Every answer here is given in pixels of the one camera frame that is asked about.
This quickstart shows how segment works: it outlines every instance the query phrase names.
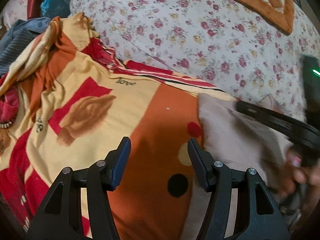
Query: green light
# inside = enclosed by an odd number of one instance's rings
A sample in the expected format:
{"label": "green light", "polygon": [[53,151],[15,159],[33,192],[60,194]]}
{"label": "green light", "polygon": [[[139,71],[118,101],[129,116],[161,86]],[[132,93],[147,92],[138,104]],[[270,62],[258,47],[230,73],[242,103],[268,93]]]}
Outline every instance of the green light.
{"label": "green light", "polygon": [[320,72],[316,71],[315,69],[312,70],[317,76],[320,77]]}

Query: red fabric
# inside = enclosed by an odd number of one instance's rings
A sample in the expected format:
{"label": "red fabric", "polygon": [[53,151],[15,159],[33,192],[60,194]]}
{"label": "red fabric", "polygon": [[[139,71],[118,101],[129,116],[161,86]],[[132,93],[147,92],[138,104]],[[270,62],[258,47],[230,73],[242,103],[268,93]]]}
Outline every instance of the red fabric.
{"label": "red fabric", "polygon": [[138,63],[132,60],[129,60],[127,64],[125,65],[128,69],[135,69],[139,71],[151,71],[151,72],[158,72],[158,73],[163,73],[163,74],[168,74],[172,75],[173,71],[167,70],[167,69],[161,69],[157,67],[151,67],[148,65],[144,65],[143,63]]}
{"label": "red fabric", "polygon": [[30,166],[26,153],[30,131],[31,129],[17,140],[10,156],[9,167],[0,171],[0,191],[21,225],[25,225],[26,218],[29,221],[32,218],[28,202],[21,204],[22,196],[25,196],[24,175]]}
{"label": "red fabric", "polygon": [[41,5],[41,0],[28,0],[28,6],[27,6],[28,20],[41,16],[40,5]]}
{"label": "red fabric", "polygon": [[90,44],[84,48],[82,53],[89,55],[92,59],[116,74],[148,76],[159,82],[179,82],[185,85],[192,85],[202,88],[214,89],[215,86],[201,79],[193,79],[189,76],[177,76],[171,70],[160,69],[143,63],[134,62],[132,60],[125,64],[120,64],[116,59],[114,48],[105,48],[102,41],[97,38],[91,38]]}
{"label": "red fabric", "polygon": [[62,108],[59,108],[53,112],[52,117],[48,121],[52,130],[57,135],[60,133],[61,127],[59,123],[69,112],[70,107],[81,98],[87,96],[101,97],[103,95],[109,94],[111,91],[112,89],[98,86],[98,84],[91,77],[87,78],[81,85],[81,87],[79,87],[79,89],[74,93],[68,103],[66,103]]}
{"label": "red fabric", "polygon": [[0,97],[0,123],[8,123],[14,119],[19,109],[19,95],[16,86],[11,86]]}
{"label": "red fabric", "polygon": [[[31,129],[17,140],[10,156],[9,167],[0,171],[0,191],[19,223],[27,228],[49,189],[35,170],[24,181],[26,170],[30,166],[26,152],[30,132]],[[82,217],[82,222],[86,235],[90,228],[89,220]]]}

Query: red dot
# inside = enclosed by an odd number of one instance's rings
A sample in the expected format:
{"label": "red dot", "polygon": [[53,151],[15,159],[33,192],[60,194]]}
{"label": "red dot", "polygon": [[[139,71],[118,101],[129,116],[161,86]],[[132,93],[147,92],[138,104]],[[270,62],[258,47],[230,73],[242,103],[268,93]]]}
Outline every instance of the red dot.
{"label": "red dot", "polygon": [[195,122],[190,122],[187,125],[188,134],[191,137],[198,138],[202,135],[202,130],[199,125],[197,125]]}

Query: pink flower pattern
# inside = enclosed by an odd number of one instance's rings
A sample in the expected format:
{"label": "pink flower pattern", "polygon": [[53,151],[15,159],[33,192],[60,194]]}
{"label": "pink flower pattern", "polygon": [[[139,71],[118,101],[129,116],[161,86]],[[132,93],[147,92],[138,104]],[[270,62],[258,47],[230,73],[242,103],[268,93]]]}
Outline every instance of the pink flower pattern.
{"label": "pink flower pattern", "polygon": [[234,0],[71,0],[70,11],[92,18],[121,60],[199,77],[252,103],[271,93],[303,119],[300,58],[320,57],[320,36],[296,5],[289,36]]}

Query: metal pivot screw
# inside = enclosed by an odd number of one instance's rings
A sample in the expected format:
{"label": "metal pivot screw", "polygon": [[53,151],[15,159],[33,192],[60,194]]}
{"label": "metal pivot screw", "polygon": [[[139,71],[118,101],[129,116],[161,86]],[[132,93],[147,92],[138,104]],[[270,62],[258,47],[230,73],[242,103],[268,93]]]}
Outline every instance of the metal pivot screw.
{"label": "metal pivot screw", "polygon": [[71,171],[71,169],[69,167],[65,167],[65,168],[63,168],[62,173],[68,174],[70,171]]}
{"label": "metal pivot screw", "polygon": [[222,162],[217,161],[217,162],[214,162],[214,166],[216,166],[216,167],[220,168],[220,167],[222,167],[222,166],[223,166],[223,163],[222,163]]}
{"label": "metal pivot screw", "polygon": [[249,173],[252,174],[252,175],[255,175],[257,174],[257,171],[254,169],[254,168],[249,168]]}
{"label": "metal pivot screw", "polygon": [[98,167],[102,167],[106,164],[106,162],[104,160],[100,160],[100,161],[97,161],[97,166]]}

